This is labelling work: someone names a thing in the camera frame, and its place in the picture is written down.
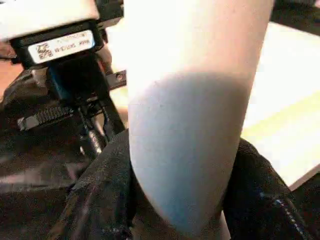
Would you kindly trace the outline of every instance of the white cylindrical object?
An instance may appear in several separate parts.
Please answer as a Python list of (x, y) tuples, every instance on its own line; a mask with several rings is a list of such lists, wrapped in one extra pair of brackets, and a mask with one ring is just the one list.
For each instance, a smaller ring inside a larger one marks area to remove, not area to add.
[(197, 234), (221, 212), (272, 0), (127, 0), (130, 156), (156, 211)]

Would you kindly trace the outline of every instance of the white device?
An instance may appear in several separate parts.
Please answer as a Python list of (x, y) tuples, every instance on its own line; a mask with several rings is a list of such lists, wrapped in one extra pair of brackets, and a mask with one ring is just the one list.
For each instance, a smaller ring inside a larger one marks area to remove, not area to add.
[(0, 4), (0, 41), (99, 19), (94, 0), (16, 0)]

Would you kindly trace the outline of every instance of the white surface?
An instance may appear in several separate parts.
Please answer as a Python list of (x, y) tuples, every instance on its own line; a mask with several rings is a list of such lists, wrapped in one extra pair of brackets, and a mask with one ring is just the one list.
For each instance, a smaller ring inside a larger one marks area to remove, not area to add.
[(17, 0), (0, 4), (0, 41), (98, 19), (94, 0)]
[(40, 64), (53, 59), (91, 49), (95, 40), (90, 30), (76, 32), (70, 35), (38, 42), (30, 45), (28, 51), (35, 63)]
[(319, 76), (320, 37), (269, 23), (242, 136), (292, 189), (319, 171)]

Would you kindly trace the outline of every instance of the label sticker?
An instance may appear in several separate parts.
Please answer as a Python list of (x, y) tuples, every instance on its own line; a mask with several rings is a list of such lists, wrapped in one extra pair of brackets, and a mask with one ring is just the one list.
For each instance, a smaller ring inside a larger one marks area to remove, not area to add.
[(49, 41), (39, 42), (28, 47), (28, 51), (36, 64), (58, 59), (95, 46), (90, 30), (76, 32)]

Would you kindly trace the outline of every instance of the white label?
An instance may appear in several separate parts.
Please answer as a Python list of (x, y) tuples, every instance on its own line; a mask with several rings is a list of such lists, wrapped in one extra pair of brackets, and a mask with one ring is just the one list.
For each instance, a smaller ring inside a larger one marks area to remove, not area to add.
[(80, 31), (49, 41), (39, 42), (28, 47), (28, 51), (36, 64), (58, 59), (83, 50), (91, 49), (95, 40), (90, 30)]

